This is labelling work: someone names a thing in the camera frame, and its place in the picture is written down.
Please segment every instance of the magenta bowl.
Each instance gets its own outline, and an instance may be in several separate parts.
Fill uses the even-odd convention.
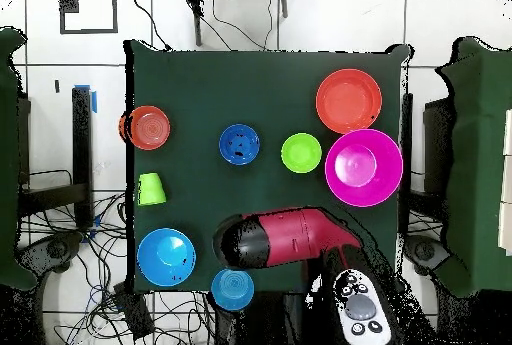
[[[325,160],[325,178],[331,192],[355,207],[370,207],[388,199],[398,188],[402,172],[398,145],[374,129],[343,135]]]

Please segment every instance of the green cloth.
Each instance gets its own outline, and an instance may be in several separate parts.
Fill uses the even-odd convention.
[[[187,235],[196,249],[190,277],[169,290],[209,290],[223,268],[212,249],[218,224],[237,213],[290,206],[322,206],[347,219],[344,210],[369,229],[392,266],[397,233],[396,193],[371,208],[341,204],[330,192],[324,162],[340,135],[320,121],[315,96],[322,80],[333,71],[356,68],[369,73],[380,86],[382,110],[374,123],[398,140],[401,63],[407,45],[389,53],[285,52],[156,52],[132,41],[135,107],[156,105],[168,116],[171,134],[154,151],[135,149],[135,181],[140,174],[159,174],[167,202],[135,206],[137,247],[149,232],[169,227]],[[234,123],[258,133],[258,156],[250,164],[234,166],[219,152],[219,137]],[[294,133],[306,132],[322,145],[322,161],[307,174],[288,170],[281,146]],[[257,291],[302,292],[302,263],[250,270]],[[148,282],[136,268],[135,291],[165,289]]]
[[[35,275],[14,258],[19,239],[18,227],[18,77],[12,65],[12,53],[25,44],[16,29],[0,28],[0,284],[27,291],[37,284]]]
[[[446,240],[454,257],[437,270],[456,296],[512,290],[512,257],[498,247],[506,111],[512,108],[512,53],[459,42],[458,54],[441,69],[453,87],[457,120],[454,162],[447,186],[450,215]]]

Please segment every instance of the black frame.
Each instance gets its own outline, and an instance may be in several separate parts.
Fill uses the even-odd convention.
[[[402,121],[400,146],[404,174],[398,190],[398,233],[407,235],[409,228],[409,197],[411,193],[411,159],[412,159],[412,94],[407,93],[402,101]]]
[[[87,35],[91,33],[117,33],[117,0],[112,0],[112,29],[80,29],[80,30],[66,30],[66,13],[77,13],[78,0],[76,0],[76,8],[66,5],[66,0],[59,0],[59,13],[60,13],[60,34],[61,35]]]
[[[18,197],[18,215],[29,216],[44,210],[75,204],[78,230],[92,227],[92,154],[90,94],[86,88],[72,90],[73,102],[73,184],[47,189],[22,189]],[[30,184],[28,115],[30,101],[18,99],[20,175],[19,183]]]

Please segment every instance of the red bowl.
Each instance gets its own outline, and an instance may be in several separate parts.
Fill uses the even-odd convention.
[[[119,133],[126,140],[126,117],[119,120]],[[165,113],[152,105],[143,105],[132,111],[129,118],[128,135],[133,144],[146,151],[161,147],[171,132]]]
[[[338,133],[366,129],[380,113],[382,95],[372,76],[343,69],[327,76],[316,94],[316,111],[322,123]]]

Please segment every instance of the white controller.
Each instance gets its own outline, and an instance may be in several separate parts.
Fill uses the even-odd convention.
[[[337,289],[342,276],[346,285]],[[386,345],[391,340],[389,323],[366,275],[354,269],[345,270],[336,277],[333,291],[343,335],[350,345]]]

